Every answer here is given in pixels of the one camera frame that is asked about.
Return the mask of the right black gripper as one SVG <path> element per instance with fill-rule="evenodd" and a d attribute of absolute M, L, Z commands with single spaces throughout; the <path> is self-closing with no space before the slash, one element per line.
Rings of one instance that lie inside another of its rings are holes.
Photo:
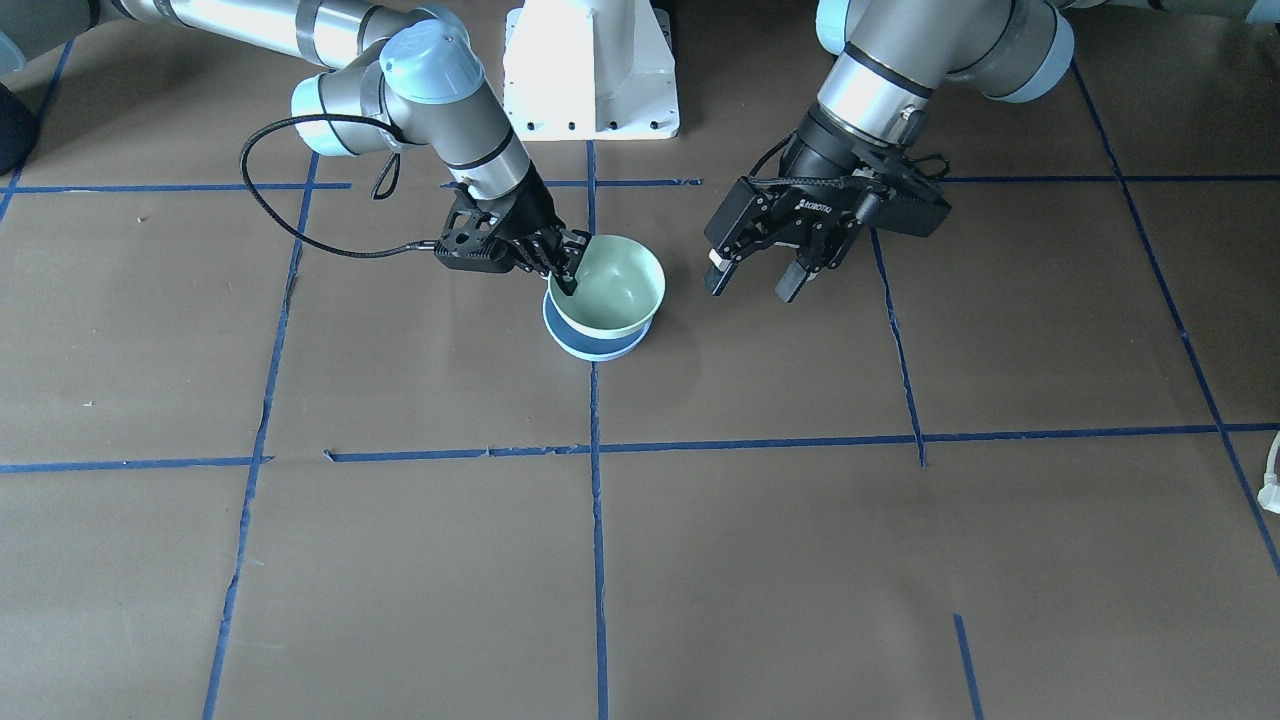
<path fill-rule="evenodd" d="M 507 273 L 520 266 L 550 274 L 562 295 L 575 295 L 591 234 L 561 228 L 541 181 L 524 179 L 498 199 L 476 199 L 466 183 L 448 187 L 454 201 L 434 245 L 434 255 L 444 266 L 483 273 Z"/>

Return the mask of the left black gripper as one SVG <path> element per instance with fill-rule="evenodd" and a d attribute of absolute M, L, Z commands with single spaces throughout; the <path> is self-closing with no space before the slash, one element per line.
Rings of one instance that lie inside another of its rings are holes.
<path fill-rule="evenodd" d="M 796 249 L 776 284 L 792 302 L 824 269 L 838 268 L 863 228 L 927 237 L 951 213 L 940 187 L 927 176 L 856 170 L 835 178 L 744 176 L 708 222 L 704 236 L 710 265 L 704 286 L 721 296 L 739 265 L 777 245 Z"/>

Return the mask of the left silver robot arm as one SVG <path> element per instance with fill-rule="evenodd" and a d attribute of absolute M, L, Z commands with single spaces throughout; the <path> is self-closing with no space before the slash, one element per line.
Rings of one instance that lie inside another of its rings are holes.
<path fill-rule="evenodd" d="M 774 287 L 792 302 L 845 261 L 865 229 L 927 237 L 951 206 L 948 165 L 910 158 L 936 90 L 965 85 L 997 102 L 1052 90 L 1075 54 L 1071 12 L 1091 1 L 823 1 L 815 31 L 835 59 L 797 127 L 740 176 L 704 236 L 703 284 L 718 296 L 750 256 L 791 247 Z"/>

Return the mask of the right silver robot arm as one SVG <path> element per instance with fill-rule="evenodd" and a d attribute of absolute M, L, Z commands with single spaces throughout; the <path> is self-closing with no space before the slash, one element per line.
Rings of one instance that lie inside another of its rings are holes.
<path fill-rule="evenodd" d="M 378 200 L 393 192 L 408 150 L 433 149 L 451 173 L 454 201 L 440 237 L 417 249 L 451 269 L 520 268 L 576 291 L 590 234 L 557 217 L 453 12 L 369 1 L 5 1 L 3 72 L 113 20 L 201 29 L 321 67 L 294 88 L 285 120 L 315 152 L 389 152 Z"/>

